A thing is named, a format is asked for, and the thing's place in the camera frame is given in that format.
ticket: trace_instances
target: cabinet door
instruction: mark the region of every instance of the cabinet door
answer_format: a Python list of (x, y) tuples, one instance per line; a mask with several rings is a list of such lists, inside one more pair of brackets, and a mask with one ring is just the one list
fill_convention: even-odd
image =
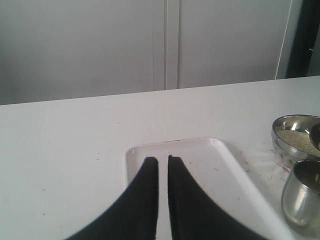
[(168, 81), (190, 88), (275, 79), (291, 0), (180, 0), (179, 4), (177, 74)]
[(164, 0), (2, 0), (0, 104), (165, 88)]

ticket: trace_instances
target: white countertop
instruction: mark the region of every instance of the white countertop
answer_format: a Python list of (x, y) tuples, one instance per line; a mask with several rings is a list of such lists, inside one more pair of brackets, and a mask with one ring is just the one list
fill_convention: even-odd
[(0, 106), (0, 239), (58, 240), (87, 225), (126, 186), (134, 146), (223, 140), (280, 212), (288, 173), (271, 125), (320, 116), (320, 77)]

